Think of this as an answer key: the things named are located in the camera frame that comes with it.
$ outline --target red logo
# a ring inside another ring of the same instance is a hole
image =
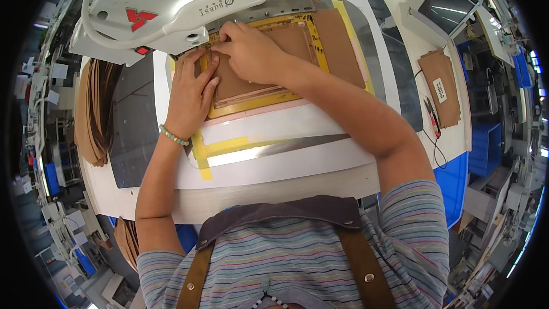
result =
[[[136,9],[129,9],[126,8],[126,14],[128,15],[128,21],[132,24],[132,32],[135,32],[139,28],[141,28],[147,21],[150,21],[154,17],[157,17],[158,15],[155,13],[150,12],[137,12]]]

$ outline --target person's right hand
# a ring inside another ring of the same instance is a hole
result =
[[[230,56],[229,66],[241,79],[259,84],[282,85],[283,72],[293,62],[292,55],[283,52],[261,31],[243,22],[226,22],[219,31],[214,52]]]

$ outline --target industrial sewing machine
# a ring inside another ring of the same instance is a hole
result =
[[[131,66],[160,50],[176,58],[229,20],[256,21],[315,10],[312,0],[83,0],[74,54]]]

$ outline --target person's left hand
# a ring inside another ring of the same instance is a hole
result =
[[[185,58],[181,67],[176,64],[172,81],[168,117],[164,127],[185,141],[202,126],[215,88],[219,84],[219,77],[210,80],[219,64],[219,57],[214,58],[202,74],[194,77],[194,63],[204,52],[204,49],[198,49]]]

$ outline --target brown apron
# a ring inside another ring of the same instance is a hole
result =
[[[364,308],[396,308],[381,267],[362,232],[354,198],[315,196],[297,201],[235,206],[202,225],[196,255],[181,289],[177,309],[198,309],[215,241],[238,226],[278,218],[306,218],[333,224],[347,255]]]

